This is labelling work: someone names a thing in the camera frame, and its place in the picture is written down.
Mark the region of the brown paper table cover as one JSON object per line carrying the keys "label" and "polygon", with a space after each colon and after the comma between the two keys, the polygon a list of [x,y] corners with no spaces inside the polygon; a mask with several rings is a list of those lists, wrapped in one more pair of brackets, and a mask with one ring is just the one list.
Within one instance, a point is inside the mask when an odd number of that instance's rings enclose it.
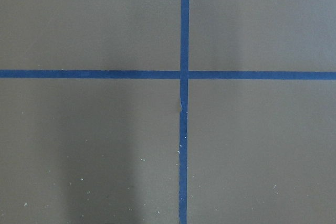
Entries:
{"label": "brown paper table cover", "polygon": [[335,0],[1,0],[1,223],[335,223]]}

